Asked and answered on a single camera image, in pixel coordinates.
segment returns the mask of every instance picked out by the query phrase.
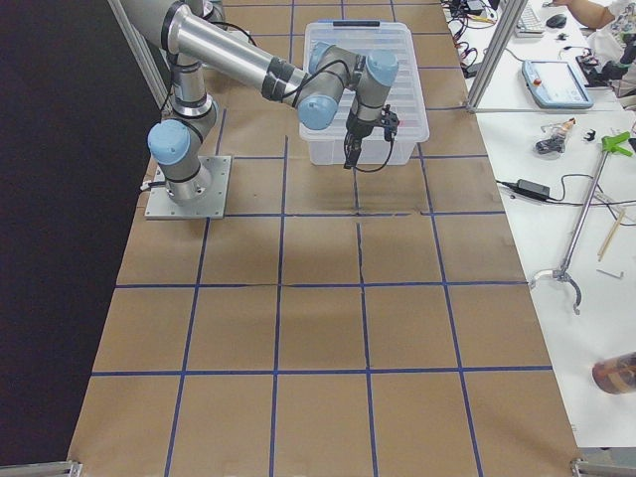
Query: brown tiled surface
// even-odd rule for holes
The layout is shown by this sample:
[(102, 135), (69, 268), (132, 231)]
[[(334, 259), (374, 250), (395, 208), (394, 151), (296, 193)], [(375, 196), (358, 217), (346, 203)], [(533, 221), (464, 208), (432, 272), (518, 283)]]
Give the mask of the brown tiled surface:
[(238, 156), (228, 216), (147, 222), (140, 198), (70, 458), (94, 477), (569, 475), (441, 7), (225, 4), (296, 65), (307, 21), (395, 14), (416, 32), (430, 138), (378, 174), (314, 166), (294, 110), (206, 71), (220, 115), (202, 153)]

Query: computer mouse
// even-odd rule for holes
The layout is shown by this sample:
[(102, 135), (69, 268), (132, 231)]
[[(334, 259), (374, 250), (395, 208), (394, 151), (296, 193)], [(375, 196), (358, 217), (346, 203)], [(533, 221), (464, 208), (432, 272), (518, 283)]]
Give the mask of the computer mouse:
[(563, 28), (567, 22), (567, 17), (563, 13), (557, 13), (548, 18), (546, 26), (550, 28)]

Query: tablet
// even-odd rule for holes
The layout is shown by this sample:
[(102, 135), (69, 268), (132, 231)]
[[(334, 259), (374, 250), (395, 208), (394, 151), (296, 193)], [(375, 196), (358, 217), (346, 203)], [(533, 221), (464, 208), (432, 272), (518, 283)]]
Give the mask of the tablet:
[(521, 67), (526, 86), (539, 107), (587, 109), (594, 101), (584, 81), (568, 62), (524, 61)]

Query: person's arm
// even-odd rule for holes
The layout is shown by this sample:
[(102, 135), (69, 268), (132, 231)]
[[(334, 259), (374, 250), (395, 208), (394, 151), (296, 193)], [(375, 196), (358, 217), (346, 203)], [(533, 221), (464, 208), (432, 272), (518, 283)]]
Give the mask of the person's arm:
[(607, 7), (589, 0), (555, 0), (555, 5), (566, 5), (572, 16), (587, 28), (598, 30), (614, 20)]

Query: white plastic bin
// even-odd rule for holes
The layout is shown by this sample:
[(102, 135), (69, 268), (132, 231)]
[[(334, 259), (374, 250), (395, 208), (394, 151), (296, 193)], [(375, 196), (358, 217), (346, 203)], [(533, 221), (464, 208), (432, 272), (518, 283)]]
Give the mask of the white plastic bin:
[[(399, 118), (399, 128), (389, 165), (405, 164), (417, 143), (428, 139), (426, 109), (410, 30), (403, 23), (393, 22), (380, 22), (379, 27), (334, 26), (333, 21), (310, 23), (305, 30), (305, 70), (318, 42), (338, 45), (361, 55), (367, 55), (371, 50), (388, 50), (396, 55), (399, 70), (387, 103)], [(354, 93), (345, 89), (334, 121), (322, 131), (314, 131), (300, 124), (300, 137), (309, 143), (309, 157), (313, 164), (344, 164), (345, 124), (353, 99)], [(358, 164), (384, 163), (389, 146), (384, 131), (376, 127), (363, 140)]]

